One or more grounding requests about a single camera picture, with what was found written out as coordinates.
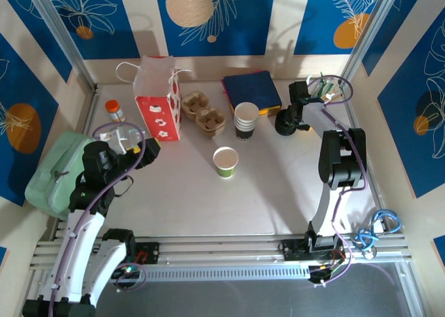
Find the red paper bag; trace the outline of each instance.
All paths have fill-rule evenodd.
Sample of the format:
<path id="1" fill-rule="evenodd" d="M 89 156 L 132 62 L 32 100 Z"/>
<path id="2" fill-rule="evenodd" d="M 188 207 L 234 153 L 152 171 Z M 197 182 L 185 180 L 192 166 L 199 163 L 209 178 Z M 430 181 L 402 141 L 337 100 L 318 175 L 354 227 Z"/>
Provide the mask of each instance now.
<path id="1" fill-rule="evenodd" d="M 143 56 L 140 65 L 122 62 L 138 68 L 133 83 L 133 93 L 145 125 L 152 137 L 160 141 L 178 141 L 181 125 L 181 93 L 175 59 Z"/>

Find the mint green pouch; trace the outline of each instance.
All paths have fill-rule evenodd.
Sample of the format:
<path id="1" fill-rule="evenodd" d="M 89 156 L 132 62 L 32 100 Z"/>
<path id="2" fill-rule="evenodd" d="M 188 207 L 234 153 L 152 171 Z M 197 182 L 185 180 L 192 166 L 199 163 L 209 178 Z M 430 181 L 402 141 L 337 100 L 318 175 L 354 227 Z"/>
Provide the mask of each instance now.
<path id="1" fill-rule="evenodd" d="M 83 172 L 83 148 L 93 141 L 87 135 L 64 132 L 28 183 L 26 200 L 45 213 L 65 220 L 76 178 Z"/>

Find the black and white paper cup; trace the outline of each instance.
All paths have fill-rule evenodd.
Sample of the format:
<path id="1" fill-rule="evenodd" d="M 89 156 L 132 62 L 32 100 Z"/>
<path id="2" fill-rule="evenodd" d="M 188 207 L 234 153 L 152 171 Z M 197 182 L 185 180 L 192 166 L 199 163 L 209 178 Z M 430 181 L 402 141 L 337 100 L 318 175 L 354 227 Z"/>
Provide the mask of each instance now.
<path id="1" fill-rule="evenodd" d="M 235 108 L 234 125 L 239 140 L 249 140 L 258 120 L 259 109 L 252 103 L 241 103 Z"/>

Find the blue cable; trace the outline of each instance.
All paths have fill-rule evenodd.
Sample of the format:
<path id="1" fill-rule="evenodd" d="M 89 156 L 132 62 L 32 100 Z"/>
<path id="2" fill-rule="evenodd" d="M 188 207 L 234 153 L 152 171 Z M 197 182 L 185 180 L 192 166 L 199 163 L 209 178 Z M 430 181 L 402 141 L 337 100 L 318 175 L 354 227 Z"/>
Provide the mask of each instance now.
<path id="1" fill-rule="evenodd" d="M 387 233 L 393 234 L 402 227 L 402 223 L 395 211 L 389 209 L 380 209 L 379 211 L 376 211 L 372 217 L 371 226 L 369 228 L 361 228 L 354 237 L 354 246 L 358 250 L 362 252 L 368 251 L 374 246 L 374 243 L 378 241 L 379 238 L 374 232 L 374 224 L 384 217 L 392 218 L 397 222 L 397 225 L 393 229 L 387 231 Z"/>

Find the cream wall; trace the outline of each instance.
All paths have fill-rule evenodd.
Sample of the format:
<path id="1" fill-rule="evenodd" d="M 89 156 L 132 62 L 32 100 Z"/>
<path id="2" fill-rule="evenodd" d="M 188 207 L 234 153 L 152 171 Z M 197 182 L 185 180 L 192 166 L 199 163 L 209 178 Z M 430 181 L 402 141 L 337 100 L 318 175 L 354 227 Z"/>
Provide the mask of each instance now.
<path id="1" fill-rule="evenodd" d="M 444 0 L 418 0 L 370 75 L 361 66 L 353 78 L 352 100 L 385 206 L 395 210 L 433 316 L 445 311 L 445 267 L 433 238 L 445 234 L 445 185 L 416 199 L 377 97 L 444 7 Z"/>
<path id="2" fill-rule="evenodd" d="M 65 130 L 75 130 L 86 111 L 88 91 L 76 72 L 66 84 L 6 0 L 0 0 L 0 33 L 59 103 L 43 153 Z M 47 228 L 48 216 L 29 204 L 23 207 L 0 197 L 0 246 L 8 254 L 0 269 L 0 315 L 18 316 L 19 302 L 35 244 Z"/>
<path id="3" fill-rule="evenodd" d="M 168 55 L 157 0 L 122 0 L 140 55 Z M 340 74 L 349 54 L 294 56 L 296 40 L 307 0 L 274 0 L 265 56 L 205 56 L 178 58 L 177 67 L 190 69 L 181 80 L 220 80 L 224 76 L 268 69 L 275 79 L 305 78 L 310 74 Z M 125 59 L 139 64 L 138 59 Z M 86 60 L 97 83 L 120 83 L 116 66 L 124 60 Z M 134 68 L 120 71 L 126 79 L 134 79 Z"/>

